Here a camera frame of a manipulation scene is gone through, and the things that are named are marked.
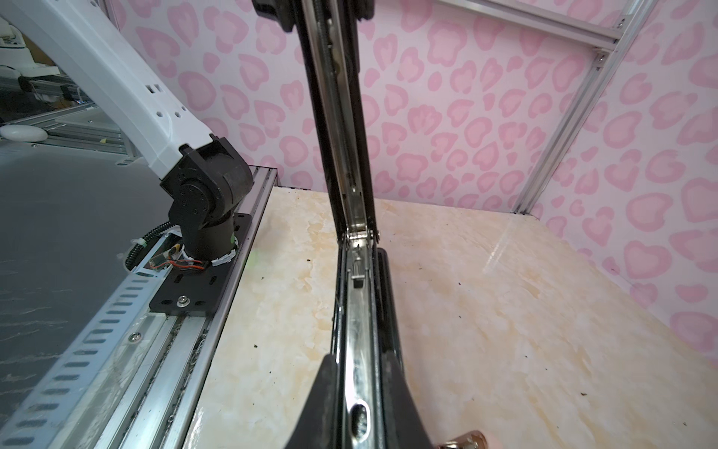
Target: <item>white round object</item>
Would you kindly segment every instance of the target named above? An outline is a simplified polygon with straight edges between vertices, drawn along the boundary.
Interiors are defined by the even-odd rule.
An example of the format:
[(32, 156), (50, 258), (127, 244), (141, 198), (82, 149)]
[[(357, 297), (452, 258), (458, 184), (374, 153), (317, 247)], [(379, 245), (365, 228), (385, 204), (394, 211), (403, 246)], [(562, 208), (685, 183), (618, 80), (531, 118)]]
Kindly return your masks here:
[(47, 132), (30, 125), (0, 126), (0, 136), (15, 142), (42, 142), (47, 139)]

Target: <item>cable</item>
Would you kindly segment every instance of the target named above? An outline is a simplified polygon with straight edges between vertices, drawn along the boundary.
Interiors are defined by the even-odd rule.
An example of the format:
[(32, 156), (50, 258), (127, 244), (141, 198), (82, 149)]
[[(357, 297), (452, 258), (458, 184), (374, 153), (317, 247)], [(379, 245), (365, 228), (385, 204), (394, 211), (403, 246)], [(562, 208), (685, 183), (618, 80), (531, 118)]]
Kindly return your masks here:
[(127, 253), (127, 257), (125, 258), (125, 267), (128, 270), (132, 271), (132, 269), (137, 265), (137, 256), (147, 246), (147, 242), (159, 236), (173, 226), (174, 225), (169, 221), (165, 221), (163, 224), (144, 234), (144, 236), (142, 236), (142, 239), (140, 239), (141, 243), (135, 244), (135, 246), (133, 246), (132, 249)]
[(189, 260), (189, 259), (180, 259), (180, 260), (166, 260), (162, 262), (159, 265), (151, 265), (150, 268), (152, 269), (158, 269), (165, 267), (167, 265), (172, 265), (173, 267), (176, 267), (178, 269), (198, 269), (200, 271), (203, 271), (207, 267), (207, 262), (198, 261), (198, 260)]

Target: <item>dark gray floor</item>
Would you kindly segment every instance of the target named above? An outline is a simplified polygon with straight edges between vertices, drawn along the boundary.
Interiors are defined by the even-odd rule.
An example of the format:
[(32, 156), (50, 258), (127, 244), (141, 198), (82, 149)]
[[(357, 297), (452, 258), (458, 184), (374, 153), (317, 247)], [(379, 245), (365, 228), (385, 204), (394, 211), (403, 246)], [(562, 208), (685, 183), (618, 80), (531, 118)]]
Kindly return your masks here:
[(166, 221), (143, 161), (0, 142), (0, 427), (126, 276), (117, 254)]

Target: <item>perforated metal strip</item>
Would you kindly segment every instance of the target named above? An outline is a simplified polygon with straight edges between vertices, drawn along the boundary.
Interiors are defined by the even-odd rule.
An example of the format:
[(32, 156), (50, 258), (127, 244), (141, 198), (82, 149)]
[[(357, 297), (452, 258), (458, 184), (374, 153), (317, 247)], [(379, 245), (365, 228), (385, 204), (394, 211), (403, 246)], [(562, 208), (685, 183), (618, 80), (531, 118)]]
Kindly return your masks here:
[(50, 444), (162, 280), (130, 274), (122, 281), (5, 424), (0, 448), (45, 449)]

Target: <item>aluminum frame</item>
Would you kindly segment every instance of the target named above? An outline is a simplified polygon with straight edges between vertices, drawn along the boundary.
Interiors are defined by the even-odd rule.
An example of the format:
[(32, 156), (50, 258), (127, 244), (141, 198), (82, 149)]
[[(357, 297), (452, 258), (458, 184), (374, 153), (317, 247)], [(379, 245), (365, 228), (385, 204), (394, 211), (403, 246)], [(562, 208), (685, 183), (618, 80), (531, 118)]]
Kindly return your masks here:
[(623, 37), (621, 29), (600, 27), (516, 0), (439, 0), (439, 3), (609, 51)]
[(617, 27), (621, 26), (624, 29), (623, 37), (618, 41), (614, 51), (598, 52), (588, 75), (523, 186), (513, 207), (514, 213), (531, 212), (657, 2), (658, 0), (630, 0), (626, 4), (623, 15), (619, 17), (619, 22), (616, 24)]

